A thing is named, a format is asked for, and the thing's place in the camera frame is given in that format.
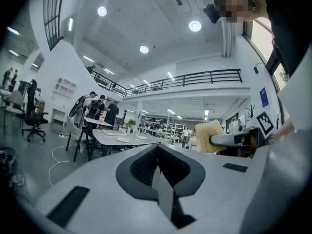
blue poster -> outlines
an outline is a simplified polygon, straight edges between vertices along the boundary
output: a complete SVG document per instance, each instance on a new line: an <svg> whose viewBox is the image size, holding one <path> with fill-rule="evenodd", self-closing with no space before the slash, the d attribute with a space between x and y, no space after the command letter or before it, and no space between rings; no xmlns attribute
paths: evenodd
<svg viewBox="0 0 312 234"><path fill-rule="evenodd" d="M265 88L263 88L260 91L260 97L261 97L261 101L262 101L262 107L267 106L269 104L269 101L268 101L268 96L267 96L267 92L265 91Z"/></svg>

fluffy beige cushion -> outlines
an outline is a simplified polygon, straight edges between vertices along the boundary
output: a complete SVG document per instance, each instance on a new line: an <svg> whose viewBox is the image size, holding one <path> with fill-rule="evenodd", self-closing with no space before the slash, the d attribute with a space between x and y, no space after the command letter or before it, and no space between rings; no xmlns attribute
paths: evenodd
<svg viewBox="0 0 312 234"><path fill-rule="evenodd" d="M218 120L209 123L198 124L195 126L197 139L199 140L200 151L212 154L226 149L226 147L215 146L209 142L210 136L223 135L222 127Z"/></svg>

chair base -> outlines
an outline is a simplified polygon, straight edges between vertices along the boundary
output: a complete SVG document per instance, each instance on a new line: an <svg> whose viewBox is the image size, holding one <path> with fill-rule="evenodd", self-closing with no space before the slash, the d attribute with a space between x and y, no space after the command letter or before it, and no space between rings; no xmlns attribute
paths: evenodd
<svg viewBox="0 0 312 234"><path fill-rule="evenodd" d="M42 130L36 129L36 125L33 125L32 127L33 128L30 128L30 129L22 129L21 134L24 135L24 132L30 132L29 135L27 136L28 142L30 142L30 136L33 134L39 135L42 138L43 142L45 142L45 137L44 137L45 132Z"/></svg>

ceiling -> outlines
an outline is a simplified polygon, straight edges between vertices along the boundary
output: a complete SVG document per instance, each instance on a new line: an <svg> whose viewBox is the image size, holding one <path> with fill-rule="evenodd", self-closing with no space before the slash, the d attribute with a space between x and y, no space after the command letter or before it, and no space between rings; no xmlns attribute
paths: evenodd
<svg viewBox="0 0 312 234"><path fill-rule="evenodd" d="M212 24L203 13L213 0L181 1L183 6L176 0L85 0L76 15L77 53L86 66L95 64L97 72L123 84L162 65L221 52L221 23ZM97 13L100 6L107 9L104 17ZM201 22L200 31L189 29L192 20ZM140 52L142 45L149 53Z"/></svg>
<svg viewBox="0 0 312 234"><path fill-rule="evenodd" d="M176 116L199 120L204 119L204 110L209 110L208 118L220 119L244 99L230 96L156 99L144 101L143 110L150 115L168 115L167 109L171 109ZM137 102L121 103L119 108L136 111Z"/></svg>
<svg viewBox="0 0 312 234"><path fill-rule="evenodd" d="M18 53L18 57L13 55L12 57L24 63L33 50L38 48L30 22L28 2L26 2L26 4L20 9L11 24L8 26L16 29L19 32L19 35L15 35L7 31L2 44L5 48ZM40 53L37 59L34 61L34 64L40 68L43 61L44 57Z"/></svg>

plate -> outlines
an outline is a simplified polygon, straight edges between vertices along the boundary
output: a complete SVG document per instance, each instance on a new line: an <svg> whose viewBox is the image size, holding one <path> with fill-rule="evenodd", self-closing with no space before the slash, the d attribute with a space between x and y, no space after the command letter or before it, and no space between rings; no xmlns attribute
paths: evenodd
<svg viewBox="0 0 312 234"><path fill-rule="evenodd" d="M144 136L138 136L137 138L139 138L139 139L147 139L147 137L144 137Z"/></svg>
<svg viewBox="0 0 312 234"><path fill-rule="evenodd" d="M129 142L129 140L127 138L116 138L116 140L120 141L120 142Z"/></svg>

